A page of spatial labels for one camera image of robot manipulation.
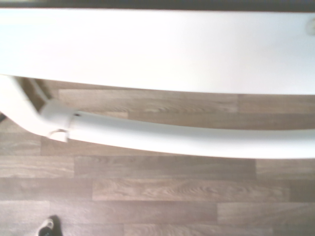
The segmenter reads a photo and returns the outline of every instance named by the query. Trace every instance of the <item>laminate floor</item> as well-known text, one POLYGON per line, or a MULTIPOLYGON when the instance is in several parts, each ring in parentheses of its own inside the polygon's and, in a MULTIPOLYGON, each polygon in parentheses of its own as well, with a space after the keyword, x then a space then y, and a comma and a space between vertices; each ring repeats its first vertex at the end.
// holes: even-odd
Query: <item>laminate floor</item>
MULTIPOLYGON (((315 96, 205 94, 42 81, 63 103, 183 126, 315 128, 315 96)), ((61 143, 0 123, 0 236, 315 236, 315 159, 254 160, 61 143)))

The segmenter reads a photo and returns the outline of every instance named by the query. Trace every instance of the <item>dark edge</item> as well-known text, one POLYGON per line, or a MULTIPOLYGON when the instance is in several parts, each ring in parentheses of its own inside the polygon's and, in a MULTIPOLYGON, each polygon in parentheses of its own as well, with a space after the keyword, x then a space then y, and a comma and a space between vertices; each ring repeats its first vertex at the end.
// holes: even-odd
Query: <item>dark edge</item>
POLYGON ((0 7, 315 12, 315 0, 0 0, 0 7))
POLYGON ((37 94, 36 89, 33 87, 28 78, 21 77, 21 86, 26 96, 39 112, 40 109, 45 105, 45 101, 37 94))
POLYGON ((2 121, 4 121, 5 118, 6 118, 6 116, 5 116, 4 114, 0 113, 0 123, 1 123, 2 121))

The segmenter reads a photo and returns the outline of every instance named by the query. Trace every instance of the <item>floor plank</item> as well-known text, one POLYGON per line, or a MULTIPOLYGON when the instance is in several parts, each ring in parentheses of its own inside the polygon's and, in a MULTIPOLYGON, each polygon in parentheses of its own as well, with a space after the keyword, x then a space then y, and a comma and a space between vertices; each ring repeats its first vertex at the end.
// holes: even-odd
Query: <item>floor plank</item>
POLYGON ((129 149, 123 147, 114 147, 101 144, 87 143, 77 140, 68 140, 67 143, 59 142, 51 139, 42 137, 41 155, 48 156, 77 156, 77 155, 92 155, 92 156, 156 156, 165 155, 170 156, 173 154, 154 152, 154 151, 143 151, 136 149, 129 149))
POLYGON ((288 130, 315 128, 315 114, 131 112, 129 119, 214 129, 288 130))
POLYGON ((108 117, 115 117, 121 119, 128 119, 129 113, 128 112, 93 112, 94 114, 108 116, 108 117))
POLYGON ((123 225, 63 224, 63 236, 124 236, 123 225))
POLYGON ((315 112, 315 95, 240 94, 241 113, 295 113, 315 112))
POLYGON ((40 155, 40 140, 29 132, 0 133, 0 155, 40 155))
POLYGON ((0 156, 0 177, 73 177, 74 158, 64 156, 0 156))
POLYGON ((0 235, 1 236, 34 236, 38 224, 7 224, 0 223, 0 235))
POLYGON ((91 200, 92 181, 73 178, 0 178, 1 200, 91 200))
POLYGON ((27 133, 28 131, 18 126, 9 118, 1 121, 0 123, 0 133, 27 133))
POLYGON ((0 201, 0 224, 42 223, 49 216, 48 201, 0 201))
POLYGON ((125 236, 272 236, 271 228, 217 225, 125 225, 125 236))
POLYGON ((102 86, 102 85, 88 85, 81 83, 71 83, 64 81, 54 81, 54 80, 42 80, 46 87, 50 89, 126 89, 121 87, 111 87, 111 86, 102 86))
POLYGON ((287 202, 283 182, 190 179, 96 179, 96 201, 287 202))
POLYGON ((65 224, 214 223, 217 209, 204 202, 51 202, 51 214, 65 224))
POLYGON ((258 179, 315 179, 315 159, 256 160, 258 179))
POLYGON ((314 236, 315 226, 282 225, 274 228, 274 236, 314 236))
POLYGON ((77 156, 76 177, 255 179, 255 160, 199 156, 77 156))
POLYGON ((292 180, 290 182, 290 201, 315 203, 315 181, 292 180))
POLYGON ((218 223, 233 225, 311 225, 314 203, 219 203, 218 223))
POLYGON ((158 90, 61 89, 60 100, 81 111, 237 112, 236 94, 158 90))

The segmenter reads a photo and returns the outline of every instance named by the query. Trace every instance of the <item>shoe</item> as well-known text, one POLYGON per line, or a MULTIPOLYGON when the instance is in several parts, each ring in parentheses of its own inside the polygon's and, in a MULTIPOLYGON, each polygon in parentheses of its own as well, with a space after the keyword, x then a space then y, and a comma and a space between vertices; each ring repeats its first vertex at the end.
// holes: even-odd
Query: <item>shoe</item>
POLYGON ((53 228, 54 228, 54 221, 48 218, 41 224, 35 236, 54 236, 53 228))

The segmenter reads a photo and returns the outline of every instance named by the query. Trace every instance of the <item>white metal bar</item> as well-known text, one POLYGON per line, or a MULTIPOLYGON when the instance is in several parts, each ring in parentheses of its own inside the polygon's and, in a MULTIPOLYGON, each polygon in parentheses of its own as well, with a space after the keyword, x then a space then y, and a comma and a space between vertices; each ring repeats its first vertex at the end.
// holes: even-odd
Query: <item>white metal bar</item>
POLYGON ((78 114, 71 123, 69 138, 85 142, 198 156, 315 157, 315 130, 206 129, 78 114))
POLYGON ((256 131, 182 127, 118 119, 48 101, 40 113, 19 83, 0 76, 0 111, 26 130, 51 139, 174 154, 231 158, 314 158, 315 130, 256 131))

